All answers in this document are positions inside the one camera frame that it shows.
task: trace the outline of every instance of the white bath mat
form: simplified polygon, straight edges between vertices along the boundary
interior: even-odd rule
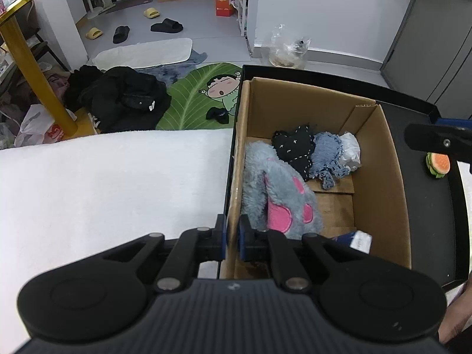
[[[148,68],[186,61],[191,51],[191,39],[153,41],[104,50],[98,53],[93,63],[100,70],[108,70],[114,66]]]

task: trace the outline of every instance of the green leaf rug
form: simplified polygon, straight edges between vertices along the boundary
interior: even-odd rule
[[[231,63],[214,63],[190,72],[174,82],[167,93],[171,107],[164,113],[156,130],[190,130],[232,128],[235,100],[238,94],[241,68]],[[230,123],[207,120],[211,107],[226,107]]]

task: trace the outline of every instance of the gray plush toy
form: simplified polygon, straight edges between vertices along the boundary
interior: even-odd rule
[[[343,143],[339,136],[329,132],[318,133],[315,138],[315,151],[312,154],[310,178],[319,178],[324,190],[334,186],[333,177],[343,178],[349,175],[349,169],[339,164],[343,153]]]
[[[261,141],[246,145],[241,213],[254,229],[278,230],[290,239],[323,229],[315,193]]]

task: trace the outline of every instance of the slipper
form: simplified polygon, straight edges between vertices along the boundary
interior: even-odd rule
[[[102,34],[103,32],[100,29],[94,27],[87,32],[86,37],[89,40],[95,40],[96,38],[100,37]]]
[[[158,17],[160,16],[160,13],[155,9],[155,8],[147,8],[143,14],[147,17],[147,18],[154,18],[154,17]]]
[[[180,22],[171,20],[171,19],[164,19],[163,22],[158,22],[157,24],[153,24],[150,27],[151,32],[164,32],[164,33],[178,33],[181,32],[183,26]]]
[[[113,43],[120,44],[128,38],[129,26],[119,26],[113,35]]]

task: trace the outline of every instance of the black slipper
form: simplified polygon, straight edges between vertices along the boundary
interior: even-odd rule
[[[207,112],[206,119],[215,119],[220,124],[228,124],[230,122],[230,115],[228,114],[228,110],[223,107],[211,107]]]
[[[178,33],[183,29],[183,25],[180,22],[164,19],[163,22],[158,22],[150,27],[151,32],[164,32],[164,33]]]
[[[113,35],[113,43],[120,44],[128,38],[129,26],[119,26]]]

